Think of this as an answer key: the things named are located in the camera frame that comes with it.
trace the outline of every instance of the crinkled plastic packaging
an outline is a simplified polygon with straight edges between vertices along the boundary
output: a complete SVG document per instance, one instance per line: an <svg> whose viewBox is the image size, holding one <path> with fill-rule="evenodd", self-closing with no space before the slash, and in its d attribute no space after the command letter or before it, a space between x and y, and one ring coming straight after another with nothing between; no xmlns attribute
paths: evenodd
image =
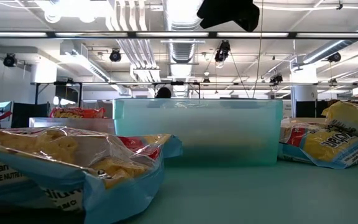
<svg viewBox="0 0 358 224"><path fill-rule="evenodd" d="M345 169L358 164L358 137L333 125L282 125L278 158Z"/></svg>
<svg viewBox="0 0 358 224"><path fill-rule="evenodd" d="M181 142L168 134L0 129L0 212L56 208L84 211L85 223L123 220L144 211L157 193L163 151L181 151Z"/></svg>
<svg viewBox="0 0 358 224"><path fill-rule="evenodd" d="M81 108L54 108L50 113L51 118L103 118L104 108L98 110Z"/></svg>
<svg viewBox="0 0 358 224"><path fill-rule="evenodd" d="M338 101L323 111L326 123L358 136L358 104Z"/></svg>

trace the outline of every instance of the chip bag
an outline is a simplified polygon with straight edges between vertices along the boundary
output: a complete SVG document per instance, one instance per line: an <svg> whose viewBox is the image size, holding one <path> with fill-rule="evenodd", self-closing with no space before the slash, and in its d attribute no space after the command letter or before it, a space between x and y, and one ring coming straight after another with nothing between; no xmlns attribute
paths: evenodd
<svg viewBox="0 0 358 224"><path fill-rule="evenodd" d="M323 111L326 123L358 136L358 104L338 101Z"/></svg>
<svg viewBox="0 0 358 224"><path fill-rule="evenodd" d="M117 137L66 127L0 129L0 212L55 208L114 223L144 211L174 136Z"/></svg>
<svg viewBox="0 0 358 224"><path fill-rule="evenodd" d="M54 108L50 113L51 118L103 118L104 108L98 110L81 108Z"/></svg>
<svg viewBox="0 0 358 224"><path fill-rule="evenodd" d="M278 158L345 169L358 164L358 137L333 125L282 125Z"/></svg>

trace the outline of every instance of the teal table surface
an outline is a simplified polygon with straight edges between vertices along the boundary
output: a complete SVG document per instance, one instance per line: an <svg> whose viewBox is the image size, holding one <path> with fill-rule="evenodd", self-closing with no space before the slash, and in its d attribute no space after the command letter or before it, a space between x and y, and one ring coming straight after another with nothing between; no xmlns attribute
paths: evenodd
<svg viewBox="0 0 358 224"><path fill-rule="evenodd" d="M149 208L123 223L358 224L358 166L345 170L279 161L270 167L170 167ZM81 223L27 212L0 223Z"/></svg>

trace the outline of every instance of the translucent plastic container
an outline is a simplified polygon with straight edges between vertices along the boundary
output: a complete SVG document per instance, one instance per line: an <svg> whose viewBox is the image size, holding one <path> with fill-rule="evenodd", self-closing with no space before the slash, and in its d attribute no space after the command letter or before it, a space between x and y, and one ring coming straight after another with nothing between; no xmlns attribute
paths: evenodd
<svg viewBox="0 0 358 224"><path fill-rule="evenodd" d="M117 135L174 134L195 164L276 163L282 118L281 100L114 100Z"/></svg>

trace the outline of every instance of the red chip bag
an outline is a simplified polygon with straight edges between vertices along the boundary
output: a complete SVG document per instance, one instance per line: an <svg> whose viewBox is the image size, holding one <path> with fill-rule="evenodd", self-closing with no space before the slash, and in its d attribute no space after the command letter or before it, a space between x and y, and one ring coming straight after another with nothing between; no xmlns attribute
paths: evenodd
<svg viewBox="0 0 358 224"><path fill-rule="evenodd" d="M54 108L50 118L103 118L104 108L99 110L81 108Z"/></svg>

